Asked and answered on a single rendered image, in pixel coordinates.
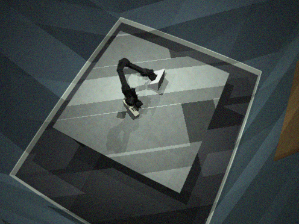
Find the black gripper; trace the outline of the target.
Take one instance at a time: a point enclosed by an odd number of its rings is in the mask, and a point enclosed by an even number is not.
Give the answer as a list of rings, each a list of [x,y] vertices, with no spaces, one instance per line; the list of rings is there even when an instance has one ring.
[[[138,100],[137,98],[138,98],[138,97],[137,97],[137,95],[136,95],[136,97],[134,98],[134,105],[135,105],[137,108],[139,108],[140,106],[143,105],[143,103],[142,103],[140,100]]]

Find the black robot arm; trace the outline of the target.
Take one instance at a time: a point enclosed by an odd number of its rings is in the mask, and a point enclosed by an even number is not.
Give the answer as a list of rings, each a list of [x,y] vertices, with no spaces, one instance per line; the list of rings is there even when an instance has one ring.
[[[136,97],[135,88],[130,88],[130,86],[127,84],[127,81],[125,79],[125,75],[123,73],[124,67],[128,67],[132,70],[136,70],[140,72],[140,75],[142,76],[148,76],[151,81],[155,80],[157,77],[157,74],[154,73],[153,69],[147,69],[147,68],[141,68],[133,63],[130,63],[128,59],[123,58],[119,60],[117,73],[119,75],[119,79],[121,82],[121,90],[124,96],[127,98],[125,102],[127,105],[133,106],[134,104],[134,98]],[[129,93],[129,95],[127,95]]]

